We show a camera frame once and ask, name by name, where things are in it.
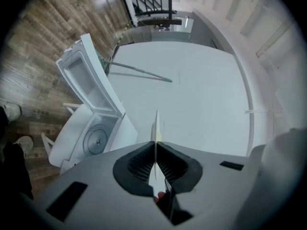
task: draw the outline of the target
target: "staircase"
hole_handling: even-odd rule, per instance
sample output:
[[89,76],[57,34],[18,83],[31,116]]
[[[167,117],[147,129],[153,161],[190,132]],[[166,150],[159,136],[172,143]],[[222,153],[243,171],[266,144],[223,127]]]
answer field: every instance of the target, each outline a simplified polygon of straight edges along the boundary
[[182,20],[174,19],[172,0],[125,0],[131,21],[135,26],[156,25],[168,28],[181,25]]

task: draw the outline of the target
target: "person's foot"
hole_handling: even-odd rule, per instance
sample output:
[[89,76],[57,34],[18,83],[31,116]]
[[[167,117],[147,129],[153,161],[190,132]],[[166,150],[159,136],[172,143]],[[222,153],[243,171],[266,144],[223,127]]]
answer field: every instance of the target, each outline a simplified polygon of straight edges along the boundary
[[3,110],[8,118],[9,123],[15,121],[21,116],[20,105],[14,103],[7,103],[3,106]]
[[29,136],[20,137],[14,144],[18,144],[24,151],[24,156],[29,154],[33,148],[33,140]]

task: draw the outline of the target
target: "wood plank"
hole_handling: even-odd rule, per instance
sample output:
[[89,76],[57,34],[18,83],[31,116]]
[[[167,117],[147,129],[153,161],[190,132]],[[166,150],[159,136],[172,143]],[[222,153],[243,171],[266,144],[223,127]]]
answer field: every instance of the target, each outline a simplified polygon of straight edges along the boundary
[[122,0],[31,0],[11,29],[1,54],[0,104],[19,104],[23,115],[6,128],[0,150],[21,136],[33,138],[26,166],[34,195],[59,176],[59,168],[48,162],[41,132],[55,140],[71,116],[63,102],[81,103],[55,61],[86,33],[108,59],[128,22]]

